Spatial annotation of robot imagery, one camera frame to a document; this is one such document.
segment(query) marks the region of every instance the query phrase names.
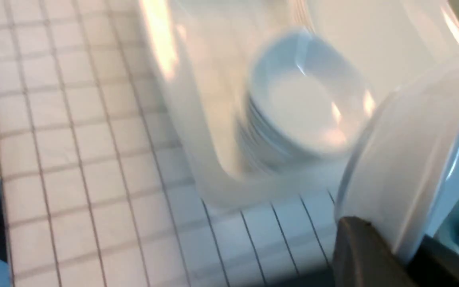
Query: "white ceramic bowl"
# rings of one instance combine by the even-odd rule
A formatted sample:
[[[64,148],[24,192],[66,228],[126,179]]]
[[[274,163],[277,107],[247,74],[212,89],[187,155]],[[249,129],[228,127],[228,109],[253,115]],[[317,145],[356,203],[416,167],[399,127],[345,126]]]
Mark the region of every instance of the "white ceramic bowl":
[[[359,72],[304,28],[268,45],[253,65],[248,87],[261,120],[293,149],[312,156],[351,149],[375,110]]]

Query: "stack of plates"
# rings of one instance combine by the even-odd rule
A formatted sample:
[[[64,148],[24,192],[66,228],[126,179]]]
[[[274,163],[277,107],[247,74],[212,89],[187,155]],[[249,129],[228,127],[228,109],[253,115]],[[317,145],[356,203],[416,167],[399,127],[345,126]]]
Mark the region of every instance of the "stack of plates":
[[[250,165],[262,171],[279,171],[309,162],[314,155],[302,151],[263,118],[250,96],[238,120],[239,144]]]
[[[361,75],[329,44],[296,29],[253,65],[238,141],[251,166],[280,171],[346,155],[374,110]]]

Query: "grout line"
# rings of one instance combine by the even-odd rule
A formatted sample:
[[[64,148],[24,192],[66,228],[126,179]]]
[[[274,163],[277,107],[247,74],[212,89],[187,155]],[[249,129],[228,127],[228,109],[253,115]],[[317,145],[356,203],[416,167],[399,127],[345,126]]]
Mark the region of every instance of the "grout line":
[[[10,24],[15,24],[14,19],[13,19],[11,4],[6,0],[6,1],[4,1],[3,5],[5,6],[5,11],[7,13],[8,22]],[[23,92],[24,100],[25,100],[25,103],[26,103],[26,106],[27,106],[27,112],[29,113],[29,122],[31,124],[31,134],[32,134],[32,137],[33,137],[33,144],[35,145],[35,155],[37,157],[37,165],[38,165],[38,169],[39,169],[40,182],[42,183],[42,192],[43,192],[43,196],[44,196],[45,210],[46,210],[46,212],[48,214],[47,221],[48,221],[48,224],[49,224],[49,236],[51,237],[51,245],[53,247],[53,257],[54,257],[54,261],[55,261],[56,276],[58,278],[59,287],[61,287],[62,284],[61,284],[60,270],[59,270],[59,267],[58,267],[58,254],[56,252],[53,225],[52,225],[51,218],[50,218],[51,212],[50,212],[50,209],[49,209],[49,200],[47,199],[47,194],[46,194],[46,191],[45,191],[45,181],[44,181],[44,176],[43,176],[43,172],[42,172],[42,163],[41,163],[41,160],[40,160],[40,154],[38,152],[38,140],[37,140],[37,136],[36,136],[35,130],[33,128],[33,114],[31,113],[31,102],[29,101],[27,83],[26,83],[26,80],[24,78],[24,66],[23,66],[23,63],[22,63],[22,53],[20,51],[20,45],[19,45],[17,31],[15,29],[15,26],[11,26],[10,34],[11,34],[12,42],[13,42],[13,45],[14,45],[14,48],[15,48],[16,61],[17,61],[17,65],[18,65],[18,72],[19,72],[20,82],[21,82],[22,86],[24,87],[24,89],[23,89],[24,90],[24,92]]]
[[[265,279],[265,273],[263,273],[263,268],[261,266],[261,262],[260,262],[260,258],[258,258],[258,252],[256,250],[256,246],[255,246],[255,243],[253,241],[253,237],[251,236],[251,233],[249,232],[249,227],[247,226],[247,221],[245,220],[245,216],[244,216],[244,213],[242,211],[240,211],[240,215],[242,216],[242,220],[244,220],[244,226],[245,226],[245,230],[247,231],[247,236],[249,236],[249,239],[251,241],[251,245],[253,246],[253,252],[255,253],[255,258],[256,258],[256,261],[258,262],[258,267],[260,268],[260,274],[262,276],[262,280],[263,280],[263,284],[267,284],[267,280]]]
[[[0,175],[2,174],[2,168],[1,168],[1,160],[0,160]],[[0,180],[0,192],[1,192],[1,209],[3,213],[3,220],[4,220],[4,225],[7,225],[8,221],[8,214],[6,211],[6,196],[5,196],[5,184],[3,180]],[[13,272],[13,256],[12,256],[12,241],[10,238],[10,231],[6,229],[5,227],[5,243],[6,243],[6,249],[7,249],[7,262],[8,262],[8,269],[10,271],[10,284],[11,286],[15,286],[15,274]]]
[[[137,75],[134,77],[134,80],[156,80],[154,76],[150,75]],[[122,83],[128,83],[129,79],[128,78],[113,78],[113,79],[107,79],[104,80],[105,84],[122,84]],[[91,81],[82,81],[82,82],[77,82],[77,83],[64,83],[63,84],[65,89],[82,89],[82,88],[91,88],[91,87],[96,87],[96,83],[91,82]],[[42,86],[38,88],[22,88],[19,90],[8,90],[4,92],[0,92],[0,98],[5,98],[7,96],[22,96],[24,93],[35,93],[35,92],[47,92],[47,91],[57,91],[58,87],[52,87],[52,86]],[[157,108],[149,108],[146,111],[146,114],[148,113],[154,113],[154,112],[164,112],[166,111],[166,107],[157,107]]]
[[[88,35],[87,35],[86,27],[84,26],[84,23],[82,22],[82,16],[80,16],[80,7],[78,5],[78,0],[74,0],[73,2],[75,3],[74,4],[75,5],[75,9],[76,9],[76,12],[78,13],[78,21],[79,21],[79,25],[80,25],[81,30],[82,30],[81,32],[82,32],[82,36],[84,38],[84,43],[86,45],[86,49],[87,49],[87,52],[88,52],[88,55],[89,55],[89,61],[90,61],[91,69],[92,69],[92,72],[93,72],[93,76],[95,77],[96,87],[97,87],[97,89],[99,91],[100,101],[102,102],[102,107],[104,109],[104,114],[106,116],[107,123],[109,125],[109,133],[111,134],[113,148],[114,148],[114,151],[115,151],[115,154],[116,154],[116,160],[118,161],[118,168],[120,169],[120,174],[122,175],[122,178],[124,179],[123,183],[124,183],[124,188],[125,188],[125,192],[126,192],[126,201],[127,201],[127,204],[129,205],[129,210],[131,211],[132,223],[133,223],[133,227],[134,227],[134,231],[135,231],[135,237],[137,238],[137,244],[138,244],[139,251],[140,251],[140,258],[141,258],[141,261],[142,261],[142,264],[143,264],[143,272],[144,272],[144,275],[145,275],[146,284],[149,286],[150,285],[150,279],[149,279],[149,276],[148,276],[148,270],[146,269],[146,261],[145,261],[144,254],[143,254],[142,243],[139,240],[139,231],[138,231],[138,228],[137,228],[137,222],[135,220],[135,213],[134,213],[133,205],[132,205],[131,198],[130,198],[131,194],[129,192],[129,187],[128,187],[128,184],[127,184],[127,181],[126,181],[126,178],[125,178],[125,174],[124,174],[124,169],[123,169],[123,165],[122,165],[122,157],[120,155],[120,152],[118,151],[118,145],[116,144],[116,137],[114,135],[114,128],[113,128],[113,125],[111,123],[111,116],[109,115],[108,106],[107,106],[106,100],[104,98],[104,91],[102,89],[102,84],[100,83],[100,79],[98,77],[98,72],[97,72],[97,70],[95,68],[95,59],[93,57],[92,50],[89,47],[89,41],[88,41]],[[127,72],[126,81],[130,82],[130,78],[129,78],[130,73],[129,73],[128,70],[126,72]]]
[[[54,43],[51,44],[52,46],[48,49],[44,49],[42,51],[33,51],[27,54],[21,55],[22,60],[32,60],[36,58],[41,58],[45,56],[49,56],[53,53],[57,54],[66,54],[70,52],[75,52],[75,51],[84,51],[85,47],[84,45],[75,45],[75,46],[69,46],[69,47],[60,47],[57,48],[55,47]],[[126,42],[125,47],[143,47],[144,43],[141,42]],[[117,49],[118,46],[116,44],[101,44],[101,45],[91,45],[88,44],[87,47],[91,50],[107,50],[107,49]],[[11,62],[11,61],[16,61],[16,55],[10,55],[10,56],[0,56],[0,62]]]
[[[23,272],[21,272],[19,274],[16,274],[13,279],[15,280],[15,282],[18,282],[20,280],[24,280],[26,278],[30,278],[30,277],[33,277],[35,275],[39,275],[39,274],[42,274],[42,273],[45,273],[47,271],[50,271],[50,270],[53,270],[53,269],[57,269],[57,268],[58,268],[58,265],[54,264],[54,263],[53,264],[48,264],[48,265],[42,265],[40,267],[29,269],[29,270],[23,271]]]
[[[40,7],[42,9],[42,14],[45,16],[45,18],[47,18],[47,11],[46,11],[46,8],[45,8],[44,5],[45,5],[45,3],[43,2],[43,0],[41,0],[40,1]],[[80,26],[82,26],[82,23],[80,23],[80,20],[78,19],[77,10],[75,12],[76,12],[75,20],[77,20],[78,24]],[[47,21],[45,23],[45,28],[46,28],[46,31],[47,31],[47,37],[49,39],[49,45],[51,45],[51,47],[54,47],[55,44],[54,44],[54,38],[53,38],[53,31],[51,29],[51,25],[50,25],[49,21]],[[96,252],[97,252],[98,260],[99,260],[99,263],[100,263],[100,271],[101,271],[101,274],[102,274],[102,281],[104,282],[104,286],[107,286],[106,273],[105,273],[105,270],[104,270],[104,262],[102,260],[102,251],[100,249],[100,240],[98,239],[98,233],[97,233],[97,228],[96,228],[96,224],[95,224],[95,217],[93,215],[93,207],[92,207],[91,198],[90,198],[90,195],[89,195],[89,192],[88,192],[88,183],[86,181],[86,175],[84,173],[84,166],[82,165],[82,159],[81,159],[81,155],[80,155],[80,147],[79,147],[79,143],[78,143],[78,138],[77,138],[77,135],[75,133],[75,123],[73,122],[73,116],[72,116],[71,108],[70,108],[69,101],[68,101],[67,94],[66,94],[65,81],[63,79],[63,75],[62,75],[61,67],[60,67],[60,62],[59,62],[59,59],[58,59],[58,51],[56,49],[53,49],[52,55],[54,57],[56,73],[57,73],[57,76],[58,76],[58,79],[59,79],[59,82],[60,82],[60,85],[61,85],[63,102],[65,104],[66,113],[67,113],[67,116],[69,118],[69,125],[71,126],[71,134],[72,134],[72,137],[73,137],[73,140],[74,140],[75,153],[76,153],[78,161],[79,161],[79,166],[80,166],[79,170],[80,170],[80,174],[81,174],[81,177],[82,177],[82,185],[84,187],[84,193],[86,195],[86,201],[87,201],[87,205],[88,205],[87,206],[88,207],[88,213],[89,213],[89,216],[90,216],[93,236],[94,236],[94,239],[95,239]]]
[[[328,193],[328,196],[330,196],[330,200],[332,200],[332,204],[335,205],[334,198],[332,197],[332,194],[330,193],[330,191],[328,189],[327,189],[327,193]]]
[[[304,199],[302,199],[301,195],[299,195],[299,198],[300,198],[300,201],[302,202],[302,206],[304,207],[304,210],[306,211],[306,214],[308,215],[309,222],[311,223],[311,227],[313,227],[313,231],[315,233],[316,240],[318,241],[318,245],[320,246],[320,249],[322,250],[322,254],[324,255],[324,258],[326,260],[327,266],[330,266],[330,264],[328,262],[328,259],[327,259],[327,256],[325,254],[324,248],[322,247],[322,244],[320,243],[320,238],[318,237],[318,234],[316,232],[315,225],[313,224],[313,219],[309,215],[308,208],[306,207],[306,204],[304,203]]]
[[[300,276],[300,273],[298,272],[297,268],[297,263],[295,263],[295,259],[293,259],[293,254],[290,250],[290,246],[288,245],[288,240],[286,240],[286,236],[284,236],[284,231],[282,230],[281,222],[279,221],[279,217],[277,216],[277,212],[275,211],[274,205],[270,203],[270,207],[272,207],[272,211],[274,212],[275,220],[277,221],[277,224],[279,225],[279,230],[281,231],[282,239],[284,240],[284,243],[286,244],[286,249],[288,249],[288,254],[290,254],[290,258],[293,263],[293,267],[295,267],[295,272],[297,273],[297,276]]]
[[[214,227],[212,226],[212,220],[210,219],[210,215],[208,214],[208,209],[206,209],[206,204],[204,202],[202,202],[203,204],[203,208],[204,208],[204,212],[206,214],[206,218],[208,219],[208,225],[210,227],[210,231],[212,233],[212,237],[214,238],[214,243],[215,243],[215,249],[217,250],[217,256],[219,257],[219,261],[221,263],[221,267],[222,267],[222,273],[224,274],[224,280],[226,280],[226,286],[230,286],[230,280],[228,279],[228,274],[226,272],[226,267],[224,266],[224,261],[222,260],[222,256],[221,256],[221,251],[219,249],[219,244],[217,243],[217,237],[215,236],[215,231],[214,231]]]
[[[186,266],[184,251],[182,250],[182,245],[180,244],[180,236],[178,234],[178,230],[177,230],[177,227],[175,225],[175,220],[173,218],[173,211],[172,211],[172,208],[171,208],[171,202],[170,202],[169,196],[168,196],[168,194],[167,194],[167,192],[165,190],[167,188],[167,186],[165,184],[162,172],[160,171],[159,161],[158,161],[157,153],[156,153],[157,151],[156,151],[155,146],[153,144],[152,136],[151,136],[151,134],[149,132],[149,125],[148,125],[148,123],[147,123],[147,121],[145,119],[146,113],[144,112],[143,107],[141,105],[141,101],[138,98],[138,91],[137,91],[137,87],[135,85],[135,80],[137,78],[131,72],[131,69],[129,67],[128,61],[127,61],[127,59],[125,57],[124,49],[123,49],[123,46],[122,46],[122,42],[121,42],[120,36],[118,35],[118,31],[116,29],[114,18],[111,15],[109,16],[109,18],[110,18],[110,24],[111,24],[112,31],[113,31],[115,37],[117,38],[118,51],[120,52],[120,55],[122,56],[122,60],[124,62],[123,64],[124,64],[124,67],[125,67],[125,71],[126,71],[127,75],[129,76],[129,82],[130,82],[130,84],[132,86],[132,90],[133,90],[135,101],[139,105],[139,113],[141,115],[142,122],[143,122],[144,127],[145,127],[146,136],[147,136],[148,141],[150,143],[151,154],[153,156],[153,161],[154,161],[155,167],[157,168],[157,172],[158,172],[158,175],[159,175],[159,180],[161,182],[161,189],[162,189],[162,192],[164,192],[164,197],[166,198],[166,202],[167,202],[167,206],[168,206],[168,210],[169,210],[169,216],[171,217],[171,220],[173,222],[173,229],[175,231],[175,237],[177,238],[178,248],[180,249],[180,256],[182,258],[182,265],[184,267],[184,271],[185,271],[185,274],[186,274],[187,283],[188,283],[189,286],[191,286],[191,279],[190,279],[190,276],[189,276],[189,270],[187,269],[187,266]],[[149,285],[148,274],[146,274],[146,280],[147,280],[148,285]]]
[[[111,11],[111,10],[106,10],[106,11],[94,11],[94,12],[87,12],[87,13],[81,13],[79,11],[80,18],[96,18],[100,16],[127,16],[127,17],[138,17],[139,15],[135,13],[135,11],[128,12],[128,11]],[[75,22],[77,20],[77,17],[73,18],[56,18],[56,19],[45,19],[45,20],[34,20],[30,22],[22,22],[22,23],[14,23],[14,22],[8,22],[8,24],[0,24],[0,29],[11,29],[14,27],[30,27],[30,26],[38,26],[38,25],[44,25],[46,22],[50,22],[51,24],[67,24],[71,22]]]
[[[171,149],[171,148],[181,147],[181,146],[182,145],[180,145],[180,144],[174,144],[174,145],[169,145],[169,146],[161,145],[161,146],[159,146],[159,149],[156,149],[156,150],[161,151],[163,149]],[[133,151],[133,152],[121,153],[120,156],[122,158],[127,158],[127,157],[131,157],[131,156],[145,155],[145,154],[148,154],[148,153],[151,153],[151,152],[152,152],[151,149],[143,149],[141,151]],[[43,169],[43,173],[44,174],[50,174],[50,173],[54,173],[54,172],[58,172],[58,171],[66,171],[68,169],[75,169],[76,167],[80,167],[81,165],[96,165],[98,163],[103,163],[103,162],[110,161],[110,160],[117,160],[117,155],[104,156],[104,157],[85,160],[85,161],[80,160],[80,162],[78,162],[78,163],[62,165],[62,166],[59,166],[59,167],[50,167],[50,168],[47,168],[47,169]],[[28,177],[28,176],[36,176],[36,175],[39,175],[38,171],[29,171],[29,172],[24,172],[24,173],[12,174],[12,175],[9,175],[9,176],[4,176],[3,179],[5,181],[10,181],[10,180],[15,180],[15,179],[23,178],[23,177]],[[179,181],[173,181],[173,182],[168,182],[167,185],[166,185],[166,188],[167,189],[171,189],[171,188],[174,188],[174,187],[180,187],[182,185],[187,185],[187,184],[192,184],[192,183],[193,183],[193,178],[189,178],[189,179],[185,179],[185,180],[179,180]]]

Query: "white ceramic dish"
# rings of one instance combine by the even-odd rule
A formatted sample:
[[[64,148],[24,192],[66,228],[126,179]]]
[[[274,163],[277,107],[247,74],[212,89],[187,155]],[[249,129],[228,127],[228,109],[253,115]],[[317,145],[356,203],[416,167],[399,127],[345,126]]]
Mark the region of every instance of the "white ceramic dish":
[[[459,199],[459,55],[390,95],[368,129],[335,219],[369,220],[407,263]]]
[[[359,72],[307,29],[288,31],[267,47],[248,84],[263,120],[311,155],[351,149],[375,109]]]

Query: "tiled wall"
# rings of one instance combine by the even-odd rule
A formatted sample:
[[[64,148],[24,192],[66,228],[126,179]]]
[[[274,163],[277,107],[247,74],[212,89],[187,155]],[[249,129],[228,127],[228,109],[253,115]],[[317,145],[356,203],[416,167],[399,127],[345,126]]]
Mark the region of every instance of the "tiled wall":
[[[0,0],[0,171],[16,287],[242,286],[330,260],[326,191],[196,192],[135,0]]]

